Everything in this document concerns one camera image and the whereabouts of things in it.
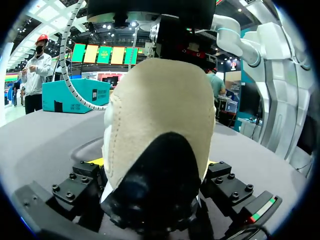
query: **beige fabric object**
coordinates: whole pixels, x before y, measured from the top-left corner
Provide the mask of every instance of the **beige fabric object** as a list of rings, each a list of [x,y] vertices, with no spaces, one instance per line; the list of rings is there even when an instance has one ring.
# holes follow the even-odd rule
[[[167,59],[144,60],[122,78],[110,102],[113,118],[104,165],[113,189],[148,145],[168,132],[188,140],[203,180],[216,108],[212,88],[201,68]]]

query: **white jacket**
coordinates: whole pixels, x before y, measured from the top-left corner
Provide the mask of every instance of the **white jacket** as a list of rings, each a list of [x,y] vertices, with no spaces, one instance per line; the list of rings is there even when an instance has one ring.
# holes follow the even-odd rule
[[[35,72],[30,72],[29,67],[36,65]],[[28,71],[21,80],[25,83],[25,96],[42,94],[42,84],[46,82],[46,76],[52,71],[51,56],[43,53],[39,58],[33,56],[25,66]]]

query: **green light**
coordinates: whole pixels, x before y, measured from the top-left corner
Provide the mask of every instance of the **green light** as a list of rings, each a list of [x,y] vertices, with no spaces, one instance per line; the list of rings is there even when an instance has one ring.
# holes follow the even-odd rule
[[[252,218],[257,221],[257,220],[260,218],[260,216],[259,216],[257,213],[255,213],[255,214],[252,216]]]
[[[73,54],[72,54],[72,62],[82,63],[84,58],[86,45],[76,43],[74,45]]]

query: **white pillar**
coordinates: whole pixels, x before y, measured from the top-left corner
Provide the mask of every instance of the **white pillar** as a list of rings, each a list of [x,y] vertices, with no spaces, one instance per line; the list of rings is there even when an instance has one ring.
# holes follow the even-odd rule
[[[11,50],[14,46],[13,42],[8,42],[5,44],[0,56],[0,127],[6,123],[5,118],[5,79],[7,73],[7,66],[10,58]]]

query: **man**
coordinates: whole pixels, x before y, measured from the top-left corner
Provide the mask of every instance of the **man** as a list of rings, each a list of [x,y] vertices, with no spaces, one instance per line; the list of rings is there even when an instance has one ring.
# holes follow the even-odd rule
[[[218,96],[226,93],[226,86],[225,86],[224,81],[220,77],[216,76],[216,73],[217,73],[216,68],[214,68],[213,70],[209,69],[207,76],[208,76],[208,79],[210,81],[210,84],[211,84],[211,87],[213,90],[214,105],[216,108],[218,108],[217,107]]]
[[[42,34],[35,45],[35,55],[22,70],[21,80],[25,83],[25,114],[42,109],[42,84],[46,82],[46,76],[52,70],[51,56],[44,53],[49,41],[47,35]]]

